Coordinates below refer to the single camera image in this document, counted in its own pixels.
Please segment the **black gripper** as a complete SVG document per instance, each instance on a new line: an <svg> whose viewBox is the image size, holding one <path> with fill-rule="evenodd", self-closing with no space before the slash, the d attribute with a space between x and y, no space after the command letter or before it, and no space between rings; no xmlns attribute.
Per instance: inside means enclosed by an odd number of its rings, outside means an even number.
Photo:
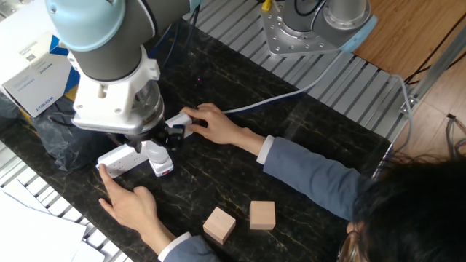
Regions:
<svg viewBox="0 0 466 262"><path fill-rule="evenodd" d="M165 145L168 150L178 150L183 145L185 130L182 124L174 124L170 127L165 122L160 122L149 131L139 135L124 135L123 141L134 148L138 154L142 150L142 141L146 140Z"/></svg>

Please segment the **person's left hand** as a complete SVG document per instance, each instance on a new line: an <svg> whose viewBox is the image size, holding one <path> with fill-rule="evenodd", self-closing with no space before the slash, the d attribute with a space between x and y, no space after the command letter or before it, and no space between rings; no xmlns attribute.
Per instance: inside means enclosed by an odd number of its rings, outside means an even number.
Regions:
<svg viewBox="0 0 466 262"><path fill-rule="evenodd" d="M129 191L121 187L107 173L104 164L99 165L99 174L110 202L104 198L98 201L112 218L119 224L137 231L142 237L163 232L157 217L155 199L147 188L140 186Z"/></svg>

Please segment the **person's right hand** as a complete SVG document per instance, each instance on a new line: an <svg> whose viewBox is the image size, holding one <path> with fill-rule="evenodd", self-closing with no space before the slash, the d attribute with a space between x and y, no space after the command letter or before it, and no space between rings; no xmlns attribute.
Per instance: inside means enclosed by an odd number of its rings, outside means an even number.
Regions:
<svg viewBox="0 0 466 262"><path fill-rule="evenodd" d="M197 106L197 109L184 107L181 113L206 122L206 127L190 124L188 128L214 143L240 146L253 137L248 128L237 126L212 103L203 103Z"/></svg>

